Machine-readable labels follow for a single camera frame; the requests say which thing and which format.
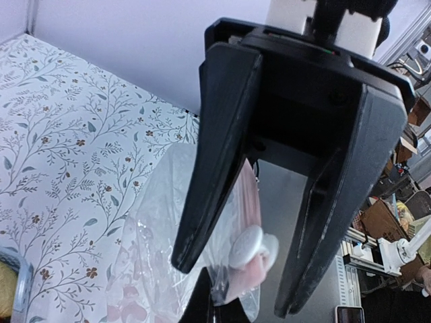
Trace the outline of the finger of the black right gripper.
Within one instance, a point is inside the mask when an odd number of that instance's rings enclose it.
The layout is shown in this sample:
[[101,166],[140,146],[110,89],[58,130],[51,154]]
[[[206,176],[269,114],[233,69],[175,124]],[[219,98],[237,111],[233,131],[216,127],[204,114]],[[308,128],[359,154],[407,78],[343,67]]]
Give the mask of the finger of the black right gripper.
[[277,317],[297,314],[310,299],[406,122],[399,92],[363,85],[349,106],[318,117],[304,132],[318,157],[306,182],[275,298]]

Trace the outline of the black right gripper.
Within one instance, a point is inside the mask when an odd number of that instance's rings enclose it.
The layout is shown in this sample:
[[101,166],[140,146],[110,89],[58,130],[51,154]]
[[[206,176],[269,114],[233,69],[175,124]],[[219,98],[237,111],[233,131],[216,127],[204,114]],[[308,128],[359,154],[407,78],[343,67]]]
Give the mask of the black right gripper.
[[195,266],[245,161],[309,176],[318,152],[304,132],[349,106],[357,89],[399,92],[406,113],[415,101],[405,77],[307,36],[222,18],[204,39],[197,154],[172,254],[182,273]]

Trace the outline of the clear zip top bag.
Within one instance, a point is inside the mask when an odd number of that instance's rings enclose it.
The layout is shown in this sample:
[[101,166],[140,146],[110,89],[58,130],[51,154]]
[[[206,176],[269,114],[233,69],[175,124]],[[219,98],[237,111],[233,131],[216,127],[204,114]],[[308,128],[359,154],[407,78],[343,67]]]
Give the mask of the clear zip top bag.
[[254,322],[279,252],[263,231],[254,170],[225,194],[196,183],[194,145],[169,147],[125,220],[106,288],[108,322]]

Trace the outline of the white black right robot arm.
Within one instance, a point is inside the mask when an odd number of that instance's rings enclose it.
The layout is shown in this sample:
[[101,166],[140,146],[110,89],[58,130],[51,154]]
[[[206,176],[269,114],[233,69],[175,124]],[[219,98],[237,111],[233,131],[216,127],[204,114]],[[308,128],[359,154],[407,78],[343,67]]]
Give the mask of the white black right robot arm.
[[240,168],[263,159],[308,180],[274,312],[297,314],[329,268],[415,102],[371,60],[394,1],[288,1],[280,23],[222,18],[205,31],[197,155],[172,265],[191,271]]

